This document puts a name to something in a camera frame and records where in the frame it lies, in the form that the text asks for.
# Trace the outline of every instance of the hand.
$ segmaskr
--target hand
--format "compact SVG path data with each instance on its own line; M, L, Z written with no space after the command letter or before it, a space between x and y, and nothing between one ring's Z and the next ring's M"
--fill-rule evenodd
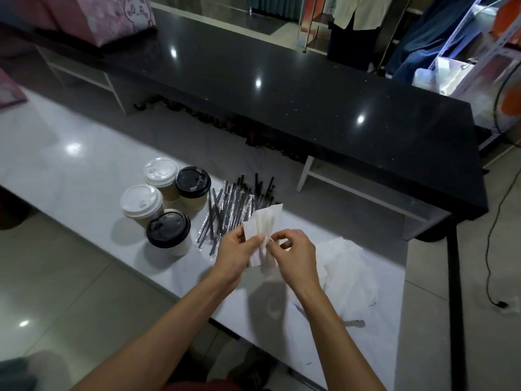
M309 241L302 230L285 229L271 235L268 249L279 264L280 274L284 281L298 296L310 287L320 289L317 273L315 245ZM288 239L278 245L278 240Z
M221 238L217 259L211 273L227 284L228 293L237 287L250 256L263 241L264 235L253 236L245 240L242 225Z

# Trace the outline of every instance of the white shirt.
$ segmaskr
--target white shirt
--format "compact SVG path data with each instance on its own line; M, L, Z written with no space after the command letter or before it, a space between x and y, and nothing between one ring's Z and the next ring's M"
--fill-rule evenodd
M392 0L336 0L333 14L335 24L341 29L349 25L355 13L353 30L373 30L382 24Z

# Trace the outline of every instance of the forearm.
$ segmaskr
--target forearm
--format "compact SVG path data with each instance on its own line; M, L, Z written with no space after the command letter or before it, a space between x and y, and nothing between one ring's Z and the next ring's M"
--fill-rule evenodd
M309 320L329 391L385 390L319 287L297 294Z
M160 390L227 289L226 283L210 274L146 334L124 346L72 391Z

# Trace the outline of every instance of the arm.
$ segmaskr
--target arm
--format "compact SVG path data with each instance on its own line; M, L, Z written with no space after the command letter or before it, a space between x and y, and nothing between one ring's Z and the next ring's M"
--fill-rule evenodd
M176 368L190 342L241 279L263 236L244 241L242 226L223 236L209 275L174 305L147 333L95 368L71 391L157 391Z
M286 229L271 238L268 249L306 312L329 391L385 391L320 287L313 243L302 230ZM289 241L279 246L281 239Z

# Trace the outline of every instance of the cup lid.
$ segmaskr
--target cup lid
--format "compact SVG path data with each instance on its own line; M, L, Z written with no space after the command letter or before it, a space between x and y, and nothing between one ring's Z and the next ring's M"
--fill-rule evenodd
M150 221L147 239L156 247L172 248L181 244L190 233L190 218L178 210L169 210Z
M121 210L128 217L145 217L161 207L163 195L150 185L134 185L121 195L119 204Z
M188 166L177 175L174 184L179 194L186 198L197 198L205 195L212 185L208 173L195 166Z
M155 158L143 168L145 180L157 188L167 187L172 184L179 171L177 163L169 158Z

